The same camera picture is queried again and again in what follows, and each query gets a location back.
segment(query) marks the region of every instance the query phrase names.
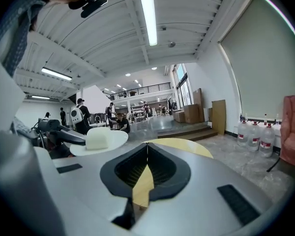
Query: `tiled floor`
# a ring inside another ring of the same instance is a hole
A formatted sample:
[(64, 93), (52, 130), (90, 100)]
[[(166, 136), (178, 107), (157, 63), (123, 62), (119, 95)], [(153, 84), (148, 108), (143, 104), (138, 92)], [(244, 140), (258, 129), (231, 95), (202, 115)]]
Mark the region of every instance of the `tiled floor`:
[[(146, 122), (132, 124), (129, 140), (124, 146), (131, 150), (144, 141), (156, 139), (158, 131), (184, 129), (188, 126), (186, 123), (174, 121), (172, 116), (153, 117)], [(205, 146), (214, 159), (223, 162), (259, 186), (273, 202), (280, 200), (293, 184), (293, 179), (277, 170), (277, 166), (270, 173), (266, 172), (277, 160), (276, 154), (271, 158), (260, 157), (257, 152), (249, 152), (246, 148), (238, 146), (236, 138), (229, 135), (211, 137), (198, 143)]]

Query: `white backpack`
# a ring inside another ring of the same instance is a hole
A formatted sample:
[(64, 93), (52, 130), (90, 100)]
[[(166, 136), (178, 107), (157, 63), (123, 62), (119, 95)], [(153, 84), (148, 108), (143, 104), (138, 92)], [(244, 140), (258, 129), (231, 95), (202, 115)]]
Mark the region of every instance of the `white backpack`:
[(83, 119), (84, 119), (84, 115), (83, 115), (80, 107), (82, 107), (82, 105), (74, 108), (71, 111), (71, 119), (72, 119), (73, 124), (77, 124), (77, 123), (83, 121)]

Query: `window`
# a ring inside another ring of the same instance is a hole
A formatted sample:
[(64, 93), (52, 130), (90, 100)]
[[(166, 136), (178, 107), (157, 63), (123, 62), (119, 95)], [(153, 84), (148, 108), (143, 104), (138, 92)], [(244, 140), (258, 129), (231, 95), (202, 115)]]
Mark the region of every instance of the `window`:
[(190, 84), (189, 84), (188, 75), (186, 73), (186, 69), (184, 65), (183, 64), (176, 65), (173, 70), (173, 73), (174, 73), (180, 106), (192, 104), (192, 99), (190, 95)]

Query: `cardboard box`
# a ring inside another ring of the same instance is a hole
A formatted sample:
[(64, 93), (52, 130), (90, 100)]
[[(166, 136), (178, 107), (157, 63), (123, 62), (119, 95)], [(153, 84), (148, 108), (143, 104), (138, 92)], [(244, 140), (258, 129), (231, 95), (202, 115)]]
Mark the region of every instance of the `cardboard box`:
[(205, 114), (203, 111), (203, 97), (202, 97), (201, 88), (199, 88), (193, 92), (193, 101), (194, 101), (194, 104), (198, 105), (199, 122), (204, 122), (205, 121)]
[(186, 123), (194, 124), (200, 122), (199, 107), (197, 104), (183, 106), (183, 111), (185, 113)]
[(185, 113), (183, 111), (173, 113), (174, 120), (177, 122), (185, 122)]
[(225, 100), (212, 101), (212, 129), (224, 135), (226, 126)]

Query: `roller blind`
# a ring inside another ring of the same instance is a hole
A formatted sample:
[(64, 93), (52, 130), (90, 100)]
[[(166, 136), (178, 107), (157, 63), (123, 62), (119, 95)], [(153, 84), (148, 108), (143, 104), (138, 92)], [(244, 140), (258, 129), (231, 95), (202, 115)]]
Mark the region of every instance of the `roller blind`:
[(221, 42), (238, 83), (243, 114), (275, 118), (295, 94), (295, 35), (265, 1), (253, 0)]

